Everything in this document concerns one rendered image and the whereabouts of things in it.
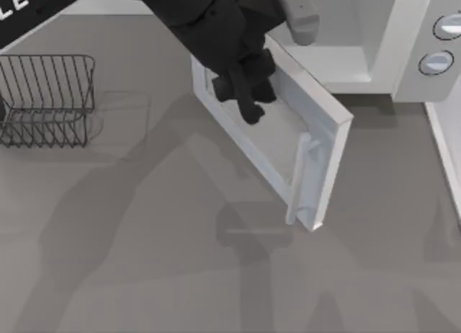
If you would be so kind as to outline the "pale microwave oven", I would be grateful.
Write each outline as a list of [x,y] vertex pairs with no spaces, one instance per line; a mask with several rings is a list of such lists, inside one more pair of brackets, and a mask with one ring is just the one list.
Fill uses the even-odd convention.
[[[389,94],[395,102],[441,102],[461,74],[461,37],[433,34],[461,0],[311,0],[320,15],[312,45],[297,45],[286,25],[271,36],[334,94]],[[447,50],[452,67],[437,76],[419,71],[428,53]]]

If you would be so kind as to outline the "pale grey rounded box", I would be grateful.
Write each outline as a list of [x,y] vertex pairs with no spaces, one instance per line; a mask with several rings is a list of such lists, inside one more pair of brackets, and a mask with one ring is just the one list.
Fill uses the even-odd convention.
[[288,30],[297,45],[315,42],[320,27],[320,15],[311,0],[279,0],[285,13]]

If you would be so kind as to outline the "pale microwave door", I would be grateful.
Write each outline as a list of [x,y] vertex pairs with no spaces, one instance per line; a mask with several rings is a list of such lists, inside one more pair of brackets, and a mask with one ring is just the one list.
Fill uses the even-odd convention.
[[268,36],[276,63],[271,83],[277,100],[264,117],[246,124],[234,102],[221,103],[212,89],[214,74],[195,58],[193,91],[220,127],[288,204],[298,140],[309,133],[319,145],[307,157],[296,221],[309,231],[323,225],[342,154],[354,118],[283,45]]

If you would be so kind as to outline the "grey microwave knob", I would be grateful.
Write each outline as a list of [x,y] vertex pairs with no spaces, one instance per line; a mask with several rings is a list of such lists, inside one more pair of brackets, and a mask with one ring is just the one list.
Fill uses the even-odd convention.
[[454,62],[455,57],[447,50],[428,53],[419,61],[419,71],[425,76],[437,76],[448,71]]
[[434,23],[433,34],[442,41],[455,40],[461,37],[461,13],[441,16]]

